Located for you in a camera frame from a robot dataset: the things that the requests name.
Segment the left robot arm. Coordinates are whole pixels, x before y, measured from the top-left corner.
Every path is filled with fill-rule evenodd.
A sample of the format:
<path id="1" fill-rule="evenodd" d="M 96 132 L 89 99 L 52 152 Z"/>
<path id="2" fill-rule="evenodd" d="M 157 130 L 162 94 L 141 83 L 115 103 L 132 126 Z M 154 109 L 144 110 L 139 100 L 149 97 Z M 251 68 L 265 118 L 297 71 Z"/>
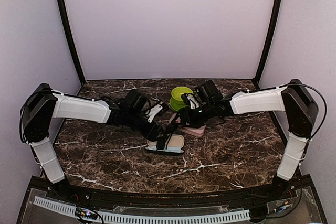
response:
<path id="1" fill-rule="evenodd" d="M 137 90 L 129 91 L 125 98 L 113 100 L 102 96 L 95 100 L 64 94 L 42 83 L 20 110 L 20 140 L 31 146 L 47 178 L 54 184 L 54 193 L 61 200 L 69 201 L 74 197 L 74 189 L 63 181 L 66 177 L 49 138 L 51 120 L 65 118 L 127 126 L 164 148 L 165 130 L 153 121 L 158 105 L 144 109 L 146 104 L 150 100 Z"/>

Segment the pink glasses case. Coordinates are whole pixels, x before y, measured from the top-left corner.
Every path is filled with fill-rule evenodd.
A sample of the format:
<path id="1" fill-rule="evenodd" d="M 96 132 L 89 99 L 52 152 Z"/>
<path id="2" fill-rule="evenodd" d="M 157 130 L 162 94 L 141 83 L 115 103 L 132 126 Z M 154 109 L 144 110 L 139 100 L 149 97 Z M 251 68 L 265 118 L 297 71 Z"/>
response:
<path id="1" fill-rule="evenodd" d="M 181 126 L 177 128 L 179 132 L 186 133 L 196 137 L 202 137 L 204 135 L 205 129 L 206 129 L 205 125 L 200 128 L 181 127 Z"/>

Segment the black glasses case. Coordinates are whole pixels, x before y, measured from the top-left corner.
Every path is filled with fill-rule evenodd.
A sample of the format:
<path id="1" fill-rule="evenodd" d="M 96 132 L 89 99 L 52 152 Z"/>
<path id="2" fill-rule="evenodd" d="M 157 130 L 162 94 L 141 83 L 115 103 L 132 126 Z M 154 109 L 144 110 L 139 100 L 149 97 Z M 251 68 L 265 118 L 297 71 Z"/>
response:
<path id="1" fill-rule="evenodd" d="M 166 140 L 159 140 L 156 142 L 146 141 L 147 147 L 145 150 L 148 152 L 161 154 L 161 155 L 180 155 L 184 153 L 184 136 L 179 134 L 170 134 Z"/>

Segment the black sunglasses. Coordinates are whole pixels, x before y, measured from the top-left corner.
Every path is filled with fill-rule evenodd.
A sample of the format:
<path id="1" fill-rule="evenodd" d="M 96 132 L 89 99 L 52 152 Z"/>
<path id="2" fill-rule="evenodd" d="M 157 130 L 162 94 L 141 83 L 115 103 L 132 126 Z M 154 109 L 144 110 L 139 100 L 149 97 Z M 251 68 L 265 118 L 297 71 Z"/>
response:
<path id="1" fill-rule="evenodd" d="M 169 124 L 165 129 L 161 127 L 159 130 L 159 134 L 156 138 L 156 148 L 159 150 L 166 148 L 167 143 L 169 142 L 172 134 L 177 130 L 177 128 L 177 124 Z"/>

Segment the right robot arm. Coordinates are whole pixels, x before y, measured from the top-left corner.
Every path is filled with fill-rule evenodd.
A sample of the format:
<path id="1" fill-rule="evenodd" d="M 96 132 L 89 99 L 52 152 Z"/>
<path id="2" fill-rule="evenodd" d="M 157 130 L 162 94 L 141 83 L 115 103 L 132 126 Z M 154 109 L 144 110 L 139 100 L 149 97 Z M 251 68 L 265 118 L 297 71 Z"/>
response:
<path id="1" fill-rule="evenodd" d="M 280 178 L 268 188 L 268 195 L 273 200 L 280 199 L 288 191 L 288 184 L 304 160 L 308 145 L 317 129 L 314 124 L 319 112 L 318 105 L 309 93 L 311 86 L 298 79 L 288 84 L 260 89 L 241 90 L 222 96 L 212 80 L 196 87 L 198 99 L 191 93 L 184 93 L 182 100 L 185 107 L 179 109 L 179 125 L 199 128 L 214 117 L 241 115 L 245 113 L 281 111 L 288 120 L 288 139 L 276 176 Z"/>

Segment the blue cleaning cloth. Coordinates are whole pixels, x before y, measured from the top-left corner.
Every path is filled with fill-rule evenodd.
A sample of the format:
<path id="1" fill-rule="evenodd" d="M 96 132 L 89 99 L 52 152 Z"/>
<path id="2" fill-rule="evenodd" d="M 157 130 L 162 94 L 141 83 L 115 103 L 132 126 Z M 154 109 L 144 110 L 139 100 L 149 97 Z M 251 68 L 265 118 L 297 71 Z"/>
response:
<path id="1" fill-rule="evenodd" d="M 164 149 L 157 149 L 155 146 L 148 146 L 145 148 L 147 151 L 155 153 L 169 153 L 169 154 L 182 154 L 184 151 L 180 147 L 168 147 Z"/>

